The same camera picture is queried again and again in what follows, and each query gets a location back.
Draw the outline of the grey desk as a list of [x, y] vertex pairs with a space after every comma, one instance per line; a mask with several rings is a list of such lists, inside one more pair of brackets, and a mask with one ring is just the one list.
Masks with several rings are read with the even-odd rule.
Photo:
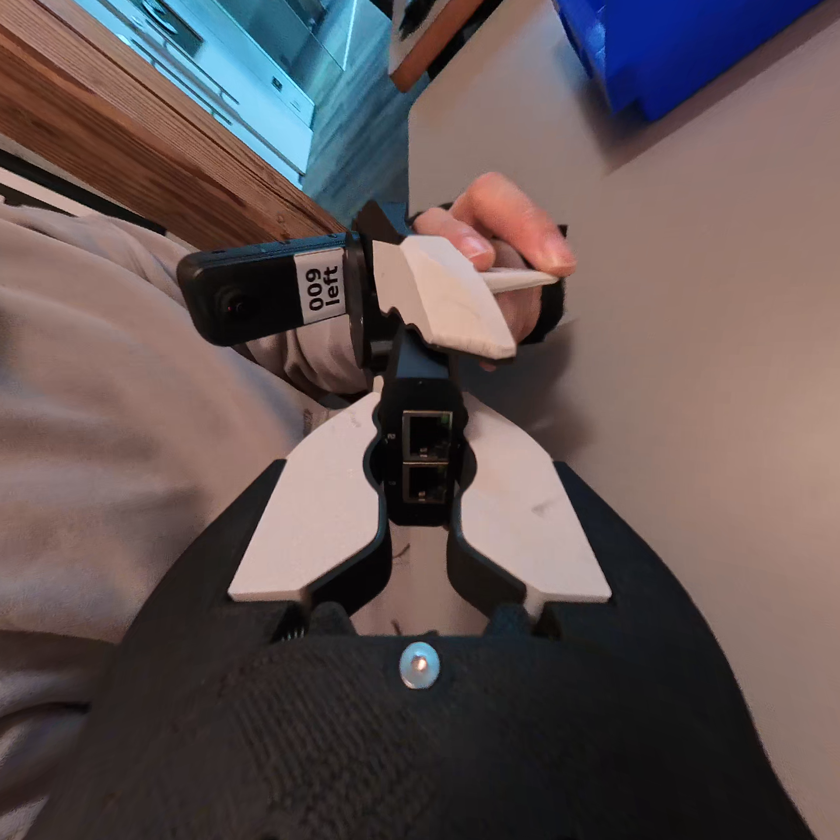
[[550, 2], [414, 103], [413, 212], [500, 172], [569, 226], [563, 326], [468, 388], [684, 585], [773, 767], [838, 838], [838, 2], [667, 117], [612, 117]]

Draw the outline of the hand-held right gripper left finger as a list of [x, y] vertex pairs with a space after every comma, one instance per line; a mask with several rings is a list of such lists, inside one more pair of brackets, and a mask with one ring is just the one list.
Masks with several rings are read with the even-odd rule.
[[234, 602], [314, 604], [328, 575], [375, 543], [380, 496], [364, 457], [380, 399], [338, 411], [291, 451], [228, 586]]

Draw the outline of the black network splitter box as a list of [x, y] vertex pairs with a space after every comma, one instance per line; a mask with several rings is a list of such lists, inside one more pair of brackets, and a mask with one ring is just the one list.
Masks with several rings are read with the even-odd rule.
[[413, 330], [396, 333], [377, 410], [389, 519], [401, 526], [448, 523], [463, 466], [468, 413], [454, 359]]

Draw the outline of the person's left hand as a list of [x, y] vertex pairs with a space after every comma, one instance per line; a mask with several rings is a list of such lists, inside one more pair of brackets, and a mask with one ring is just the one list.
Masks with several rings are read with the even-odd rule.
[[551, 274], [556, 281], [548, 286], [504, 291], [496, 300], [517, 344], [540, 343], [557, 327], [576, 258], [560, 226], [511, 179], [483, 174], [452, 203], [411, 221], [419, 235], [446, 238], [478, 271], [531, 267]]

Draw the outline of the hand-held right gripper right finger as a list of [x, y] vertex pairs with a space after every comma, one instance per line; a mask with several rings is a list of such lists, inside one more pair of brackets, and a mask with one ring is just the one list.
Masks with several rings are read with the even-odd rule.
[[472, 395], [447, 574], [490, 616], [519, 604], [538, 620], [549, 603], [606, 603], [612, 590], [549, 454]]

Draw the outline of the person's grey sweater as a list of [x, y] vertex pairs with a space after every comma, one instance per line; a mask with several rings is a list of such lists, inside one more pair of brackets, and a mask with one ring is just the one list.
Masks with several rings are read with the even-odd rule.
[[23, 838], [112, 652], [185, 548], [327, 411], [206, 343], [168, 238], [2, 206], [2, 838]]

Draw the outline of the blue plastic bin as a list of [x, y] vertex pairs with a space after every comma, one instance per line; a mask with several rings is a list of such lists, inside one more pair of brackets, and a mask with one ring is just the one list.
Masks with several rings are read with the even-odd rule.
[[554, 1], [563, 30], [610, 113], [655, 121], [817, 1]]

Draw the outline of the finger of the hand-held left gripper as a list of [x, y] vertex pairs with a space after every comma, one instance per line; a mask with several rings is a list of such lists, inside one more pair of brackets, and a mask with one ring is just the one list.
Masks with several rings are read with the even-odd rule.
[[413, 235], [373, 241], [379, 309], [415, 328], [423, 341], [487, 361], [517, 354], [507, 321], [483, 276], [446, 238]]

